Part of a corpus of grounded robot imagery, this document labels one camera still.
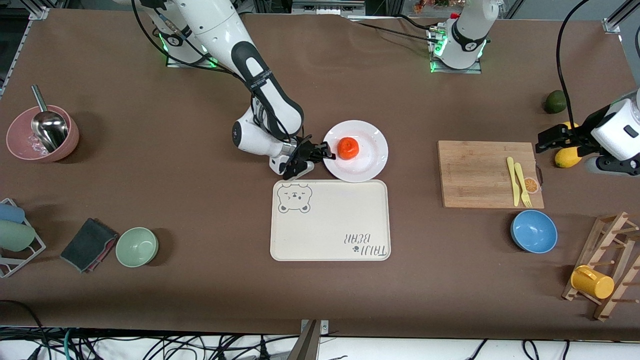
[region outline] tray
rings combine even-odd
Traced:
[[[279,181],[271,257],[278,261],[382,261],[391,253],[387,186],[380,180]]]

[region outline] robotic arm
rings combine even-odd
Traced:
[[[467,69],[482,56],[486,36],[498,17],[497,0],[467,1],[457,19],[438,24],[444,29],[434,55],[453,69]]]
[[[243,80],[252,99],[232,128],[232,140],[239,149],[269,156],[269,166],[285,180],[310,172],[323,158],[335,158],[326,143],[314,145],[311,136],[297,136],[304,124],[302,108],[284,93],[229,0],[140,0],[140,4],[161,33],[170,30],[196,49],[204,46]],[[191,35],[198,45],[190,41]],[[192,54],[198,53],[189,48]]]
[[[640,174],[640,109],[638,90],[589,115],[580,127],[556,125],[538,134],[536,152],[558,147],[578,147],[594,173],[636,176]]]

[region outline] yellow knife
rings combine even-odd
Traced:
[[[507,166],[509,167],[509,175],[511,176],[511,187],[513,188],[513,205],[518,206],[520,202],[520,189],[516,182],[516,173],[513,167],[513,158],[510,156],[507,158]]]

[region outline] orange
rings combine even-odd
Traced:
[[[526,177],[524,179],[524,186],[527,189],[528,193],[537,193],[538,191],[540,191],[540,185],[538,184],[538,181],[532,177]]]
[[[350,160],[360,152],[358,142],[354,138],[342,138],[338,143],[338,156],[340,159]]]

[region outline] blue bowl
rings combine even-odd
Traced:
[[[544,254],[556,246],[558,230],[546,214],[525,210],[513,219],[511,237],[523,250]]]

